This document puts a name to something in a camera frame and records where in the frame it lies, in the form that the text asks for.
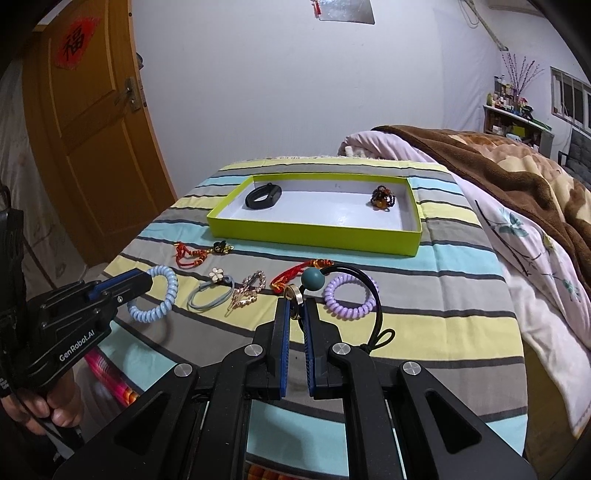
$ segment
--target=white wall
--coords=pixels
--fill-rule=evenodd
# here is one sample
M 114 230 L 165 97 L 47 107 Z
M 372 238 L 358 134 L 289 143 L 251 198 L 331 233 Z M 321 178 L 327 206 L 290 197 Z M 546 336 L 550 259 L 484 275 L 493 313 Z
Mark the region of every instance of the white wall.
M 336 154 L 377 125 L 482 129 L 500 73 L 482 26 L 468 27 L 457 0 L 372 6 L 375 25 L 320 22 L 309 0 L 134 1 L 148 108 L 177 193 L 233 161 Z M 478 7 L 516 52 L 582 76 L 544 18 Z M 550 79 L 537 81 L 549 111 Z M 533 94 L 535 115 L 564 142 L 553 119 L 563 122 L 541 115 Z
M 569 151 L 571 126 L 552 114 L 550 67 L 589 83 L 587 77 L 566 43 L 545 18 L 484 8 L 480 10 L 499 39 L 509 47 L 511 53 L 515 53 L 518 60 L 527 56 L 545 69 L 522 95 L 534 108 L 533 117 L 552 127 L 554 142 L 551 157 L 556 160 L 559 150 Z M 502 72 L 506 74 L 504 64 Z

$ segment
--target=red fu character poster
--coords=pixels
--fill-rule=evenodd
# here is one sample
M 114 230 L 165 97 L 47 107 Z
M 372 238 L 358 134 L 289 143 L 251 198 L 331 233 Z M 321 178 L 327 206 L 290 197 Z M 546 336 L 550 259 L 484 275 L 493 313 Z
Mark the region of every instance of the red fu character poster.
M 100 18 L 90 17 L 79 18 L 72 22 L 58 44 L 56 67 L 74 70 L 78 66 L 99 22 Z

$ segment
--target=bed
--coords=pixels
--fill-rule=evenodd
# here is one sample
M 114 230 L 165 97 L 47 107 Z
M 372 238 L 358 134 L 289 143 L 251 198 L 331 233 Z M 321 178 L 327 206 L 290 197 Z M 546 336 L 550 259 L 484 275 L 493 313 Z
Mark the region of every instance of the bed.
M 339 153 L 444 164 L 482 207 L 524 340 L 527 458 L 540 479 L 582 478 L 573 468 L 590 445 L 589 191 L 530 148 L 474 132 L 379 127 L 347 137 Z
M 195 269 L 178 269 L 174 243 L 210 247 L 217 239 L 206 215 L 245 176 L 255 173 L 343 172 L 407 177 L 420 207 L 423 236 L 416 257 L 298 247 L 226 239 L 231 254 L 210 255 Z M 514 303 L 501 264 L 478 216 L 448 169 L 436 163 L 384 162 L 370 158 L 276 158 L 229 165 L 203 181 L 148 225 L 105 269 L 109 278 L 131 268 L 173 267 L 179 291 L 163 320 L 139 325 L 119 309 L 112 334 L 87 357 L 91 369 L 122 404 L 133 402 L 182 359 L 205 366 L 250 343 L 257 325 L 272 319 L 277 296 L 259 299 L 225 317 L 226 305 L 204 313 L 187 308 L 189 292 L 222 268 L 236 280 L 263 270 L 267 279 L 302 261 L 329 258 L 355 265 L 381 289 L 384 327 L 396 338 L 373 352 L 389 362 L 415 359 L 427 367 L 519 454 L 528 422 L 524 350 Z M 202 303 L 220 294 L 203 292 Z M 150 309 L 165 293 L 165 281 L 138 299 Z M 351 291 L 347 300 L 361 300 Z M 321 305 L 321 318 L 339 326 L 344 341 L 365 342 L 371 318 L 341 321 Z M 312 401 L 307 394 L 303 337 L 291 329 L 288 396 L 279 403 L 254 401 L 246 472 L 258 479 L 348 477 L 340 401 Z

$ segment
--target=chinese character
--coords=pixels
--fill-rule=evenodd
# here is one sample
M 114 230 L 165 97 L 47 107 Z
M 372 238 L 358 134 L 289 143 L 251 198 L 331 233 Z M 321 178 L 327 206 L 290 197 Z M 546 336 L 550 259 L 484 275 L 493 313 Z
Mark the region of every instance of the chinese character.
M 63 47 L 66 60 L 70 60 L 70 53 L 74 55 L 78 50 L 82 48 L 83 44 L 84 33 L 82 32 L 82 26 L 80 25 L 66 37 L 66 43 Z

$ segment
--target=hair clip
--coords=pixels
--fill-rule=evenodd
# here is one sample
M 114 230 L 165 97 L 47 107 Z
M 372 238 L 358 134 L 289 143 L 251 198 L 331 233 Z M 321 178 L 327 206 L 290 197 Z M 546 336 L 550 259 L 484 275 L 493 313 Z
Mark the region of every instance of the hair clip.
M 257 281 L 259 282 L 259 285 L 258 287 L 254 287 L 254 284 Z M 237 307 L 244 307 L 255 302 L 257 295 L 263 288 L 265 288 L 266 284 L 267 280 L 262 270 L 257 270 L 252 275 L 249 275 L 242 280 L 242 287 L 234 290 L 234 293 L 232 294 L 232 302 L 228 305 L 226 315 L 229 315 L 230 312 Z

